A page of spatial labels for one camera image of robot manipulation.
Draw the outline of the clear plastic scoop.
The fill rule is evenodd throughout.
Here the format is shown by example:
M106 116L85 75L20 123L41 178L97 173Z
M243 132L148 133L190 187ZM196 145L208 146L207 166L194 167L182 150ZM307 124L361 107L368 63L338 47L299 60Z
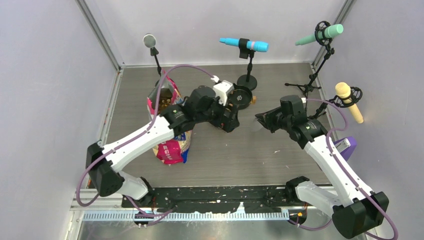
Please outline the clear plastic scoop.
M259 120L257 118L255 118L251 123L250 130L252 132L258 132L263 128L264 128L263 125L259 122Z

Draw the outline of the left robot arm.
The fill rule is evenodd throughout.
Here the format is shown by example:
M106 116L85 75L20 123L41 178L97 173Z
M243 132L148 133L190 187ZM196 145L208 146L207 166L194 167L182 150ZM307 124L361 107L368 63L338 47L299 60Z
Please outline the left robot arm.
M182 103L167 106L151 122L126 137L104 146L96 142L89 145L85 173L98 196L119 193L148 207L154 197L147 181L123 172L123 168L154 146L191 131L199 123L232 132L240 125L237 106L228 102L234 88L227 81L213 87L199 86Z

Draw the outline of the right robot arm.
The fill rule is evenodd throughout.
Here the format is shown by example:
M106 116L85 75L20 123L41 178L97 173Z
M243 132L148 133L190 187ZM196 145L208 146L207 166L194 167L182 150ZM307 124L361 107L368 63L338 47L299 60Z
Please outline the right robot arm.
M286 183L285 198L291 205L308 203L329 216L346 239L367 234L387 218L389 199L361 180L335 147L331 133L319 120L307 116L304 104L309 101L297 95L283 96L279 107L255 115L270 132L285 130L313 158L335 190L331 193L299 176Z

